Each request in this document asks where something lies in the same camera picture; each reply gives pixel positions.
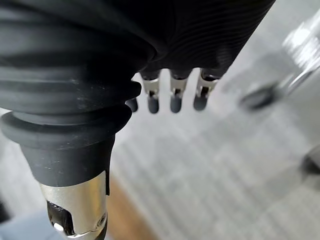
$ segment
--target wooden floor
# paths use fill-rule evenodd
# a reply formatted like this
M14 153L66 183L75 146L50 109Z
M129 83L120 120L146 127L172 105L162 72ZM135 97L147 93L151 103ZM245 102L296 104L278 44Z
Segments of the wooden floor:
M114 177L107 200L108 234L113 240L158 240L141 213Z

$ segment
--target blurred background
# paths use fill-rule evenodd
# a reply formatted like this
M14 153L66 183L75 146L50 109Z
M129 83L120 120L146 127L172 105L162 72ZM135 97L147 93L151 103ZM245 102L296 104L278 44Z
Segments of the blurred background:
M259 112L239 107L250 90L292 71L282 42L318 9L318 0L277 0L202 112L193 109L199 69L178 114L170 111L167 70L159 113L149 113L144 93L138 97L138 112L116 136L111 173L156 239L320 238L320 175L304 159L320 143L320 74ZM139 75L134 80L141 82ZM0 201L3 218L45 215L19 146L1 134Z

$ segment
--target metal connector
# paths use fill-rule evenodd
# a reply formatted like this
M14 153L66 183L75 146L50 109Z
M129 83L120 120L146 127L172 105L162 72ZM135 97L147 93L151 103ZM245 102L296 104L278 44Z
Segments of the metal connector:
M187 81L188 81L188 78L175 79L171 77L170 88L171 88L172 95L182 99L184 91L187 86Z
M40 184L53 227L66 240L95 240L107 224L106 171L81 184Z
M206 79L210 80L205 80L201 72L196 85L196 96L199 98L205 97L207 99L219 81L219 78L216 76L206 77Z
M153 80L143 80L143 88L148 97L158 99L159 78Z

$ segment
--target black rubber tip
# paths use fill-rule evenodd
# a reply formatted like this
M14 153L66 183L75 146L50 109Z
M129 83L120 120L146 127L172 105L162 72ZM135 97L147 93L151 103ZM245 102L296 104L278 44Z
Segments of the black rubber tip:
M148 98L148 108L150 113L156 114L159 111L159 100L154 97Z
M181 110L182 99L178 96L172 96L170 101L170 109L173 113L178 113Z
M138 101L136 98L132 98L128 101L125 102L125 104L131 109L131 111L133 113L135 113L136 111L138 111Z
M279 98L279 93L277 91L276 85L266 86L260 88L247 96L245 96L241 101L240 105L249 110L260 110L267 106L272 105Z
M202 111L207 106L208 99L204 96L198 97L197 95L194 97L193 108L197 111Z

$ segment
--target prosthetic hand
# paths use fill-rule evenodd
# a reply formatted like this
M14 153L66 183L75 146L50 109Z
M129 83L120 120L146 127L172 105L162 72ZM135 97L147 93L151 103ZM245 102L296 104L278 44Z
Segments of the prosthetic hand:
M190 70L203 68L203 109L273 2L0 1L0 107L12 111L1 128L20 144L65 239L105 237L115 134L141 91L133 75L141 72L155 113L158 74L149 73L171 69L178 112Z

